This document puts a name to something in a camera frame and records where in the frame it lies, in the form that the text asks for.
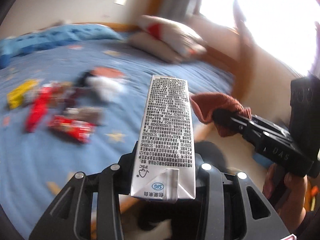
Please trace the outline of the person's right hand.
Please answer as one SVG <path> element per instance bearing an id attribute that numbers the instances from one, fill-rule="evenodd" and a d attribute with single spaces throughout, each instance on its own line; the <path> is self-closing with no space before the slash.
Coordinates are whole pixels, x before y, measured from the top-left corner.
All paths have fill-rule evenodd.
<path id="1" fill-rule="evenodd" d="M 308 178 L 287 173 L 284 178 L 285 186 L 290 194 L 282 207 L 277 211 L 290 233 L 294 233 L 303 222 L 306 209 L 304 208 L 305 194 L 308 188 Z"/>

